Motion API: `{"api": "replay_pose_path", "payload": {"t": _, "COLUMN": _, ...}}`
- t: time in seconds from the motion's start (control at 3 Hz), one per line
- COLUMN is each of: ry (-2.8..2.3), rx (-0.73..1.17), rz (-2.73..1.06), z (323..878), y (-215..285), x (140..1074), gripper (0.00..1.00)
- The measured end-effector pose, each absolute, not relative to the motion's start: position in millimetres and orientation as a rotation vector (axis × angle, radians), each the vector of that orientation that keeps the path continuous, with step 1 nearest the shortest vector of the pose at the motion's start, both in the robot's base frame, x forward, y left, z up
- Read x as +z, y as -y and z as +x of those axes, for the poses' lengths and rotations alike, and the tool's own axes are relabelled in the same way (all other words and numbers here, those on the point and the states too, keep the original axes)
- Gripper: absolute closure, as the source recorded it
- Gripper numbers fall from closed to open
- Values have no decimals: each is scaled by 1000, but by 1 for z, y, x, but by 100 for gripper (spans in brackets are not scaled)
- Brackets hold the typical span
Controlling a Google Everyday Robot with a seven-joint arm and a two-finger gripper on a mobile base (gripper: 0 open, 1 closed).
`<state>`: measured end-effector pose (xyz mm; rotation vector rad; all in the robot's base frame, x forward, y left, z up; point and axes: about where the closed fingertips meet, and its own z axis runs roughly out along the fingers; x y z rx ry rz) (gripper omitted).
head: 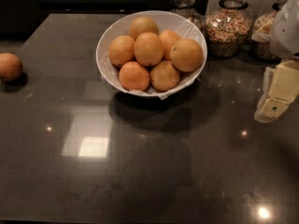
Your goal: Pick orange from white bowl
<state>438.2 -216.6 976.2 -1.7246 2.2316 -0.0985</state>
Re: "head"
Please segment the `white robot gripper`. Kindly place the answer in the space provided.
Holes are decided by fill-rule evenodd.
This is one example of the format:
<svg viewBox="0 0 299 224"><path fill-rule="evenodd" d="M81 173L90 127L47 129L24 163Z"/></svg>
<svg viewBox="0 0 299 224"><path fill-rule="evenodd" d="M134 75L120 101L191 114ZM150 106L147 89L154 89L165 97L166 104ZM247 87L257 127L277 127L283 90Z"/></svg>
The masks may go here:
<svg viewBox="0 0 299 224"><path fill-rule="evenodd" d="M283 60L263 73L263 95L254 119L279 119L299 95L299 0L288 0L276 15L270 31L271 52Z"/></svg>

